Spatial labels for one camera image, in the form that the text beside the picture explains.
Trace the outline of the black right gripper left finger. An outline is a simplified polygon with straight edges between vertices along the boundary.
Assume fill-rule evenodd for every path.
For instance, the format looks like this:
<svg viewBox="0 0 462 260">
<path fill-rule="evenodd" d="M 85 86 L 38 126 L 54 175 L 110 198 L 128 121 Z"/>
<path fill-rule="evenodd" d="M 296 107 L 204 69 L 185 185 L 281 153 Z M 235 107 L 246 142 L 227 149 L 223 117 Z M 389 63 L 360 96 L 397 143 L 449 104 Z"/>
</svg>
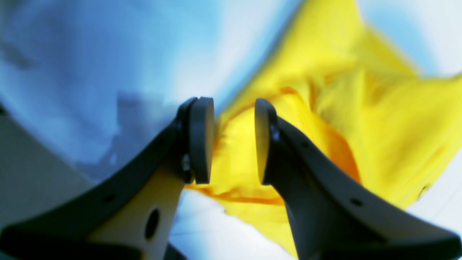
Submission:
<svg viewBox="0 0 462 260">
<path fill-rule="evenodd" d="M 214 100 L 194 97 L 130 163 L 55 209 L 7 226 L 19 260 L 162 260 L 186 184 L 210 182 Z"/>
</svg>

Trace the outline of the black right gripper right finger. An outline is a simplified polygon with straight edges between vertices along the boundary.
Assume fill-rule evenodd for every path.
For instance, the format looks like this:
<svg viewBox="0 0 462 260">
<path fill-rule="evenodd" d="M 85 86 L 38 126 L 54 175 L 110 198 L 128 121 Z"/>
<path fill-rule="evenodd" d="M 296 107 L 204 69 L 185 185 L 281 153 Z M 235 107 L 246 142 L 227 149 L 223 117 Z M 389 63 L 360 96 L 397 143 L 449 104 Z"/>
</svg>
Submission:
<svg viewBox="0 0 462 260">
<path fill-rule="evenodd" d="M 298 128 L 256 99 L 261 184 L 282 197 L 300 260 L 456 260 L 461 238 L 347 176 Z"/>
</svg>

